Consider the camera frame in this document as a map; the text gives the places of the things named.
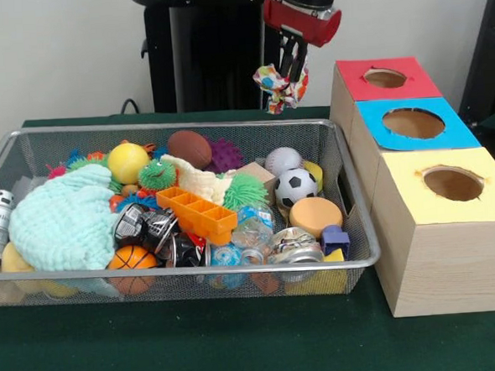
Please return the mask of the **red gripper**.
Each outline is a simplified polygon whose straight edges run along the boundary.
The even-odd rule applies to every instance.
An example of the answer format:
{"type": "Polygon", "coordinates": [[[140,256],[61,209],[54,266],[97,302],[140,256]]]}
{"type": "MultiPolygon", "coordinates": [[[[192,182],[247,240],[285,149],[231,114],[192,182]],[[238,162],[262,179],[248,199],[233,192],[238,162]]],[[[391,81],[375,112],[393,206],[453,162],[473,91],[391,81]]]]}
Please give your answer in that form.
{"type": "Polygon", "coordinates": [[[265,0],[263,18],[269,27],[283,31],[280,33],[282,56],[279,73],[281,76],[289,75],[293,82],[300,79],[308,44],[315,47],[328,44],[340,27],[342,11],[334,7],[320,11],[299,8],[286,0],[265,0]]]}

